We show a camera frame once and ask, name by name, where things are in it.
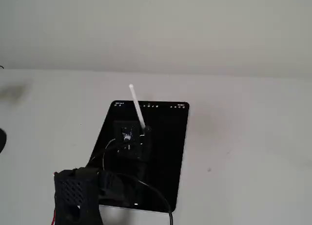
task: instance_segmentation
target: stylus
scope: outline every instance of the stylus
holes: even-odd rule
[[[130,84],[129,88],[130,88],[130,91],[131,91],[131,94],[132,94],[133,102],[134,102],[135,107],[136,107],[136,112],[137,112],[138,119],[140,121],[142,130],[144,132],[144,130],[145,130],[145,123],[144,123],[144,119],[143,119],[142,112],[141,112],[141,109],[140,109],[140,105],[138,104],[138,100],[137,100],[137,96],[136,96],[136,92],[135,92],[135,89],[133,87],[133,84]]]

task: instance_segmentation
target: status bar icons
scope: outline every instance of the status bar icons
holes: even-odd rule
[[[180,104],[180,106],[179,106],[179,104],[178,104],[178,106],[170,106],[170,108],[185,108],[185,106],[183,106],[182,104]]]

